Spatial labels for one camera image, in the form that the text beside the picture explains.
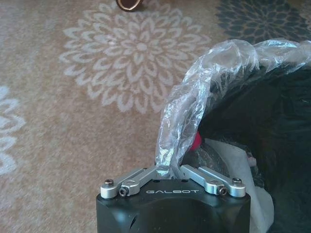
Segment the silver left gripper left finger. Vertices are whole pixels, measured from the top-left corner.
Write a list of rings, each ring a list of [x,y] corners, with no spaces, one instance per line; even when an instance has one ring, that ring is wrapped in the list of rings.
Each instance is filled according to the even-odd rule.
[[[168,179],[171,177],[171,169],[152,166],[149,168],[134,169],[117,178],[105,179],[100,187],[100,196],[103,199],[113,199],[117,196],[129,197],[136,195],[140,189],[151,180]]]

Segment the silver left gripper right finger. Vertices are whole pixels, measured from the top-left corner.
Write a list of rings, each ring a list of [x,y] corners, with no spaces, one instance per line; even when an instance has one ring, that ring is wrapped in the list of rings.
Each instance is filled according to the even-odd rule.
[[[180,167],[180,176],[183,179],[193,180],[202,186],[205,192],[212,195],[245,196],[245,185],[240,178],[229,178],[205,166],[194,168],[190,165],[182,165]]]

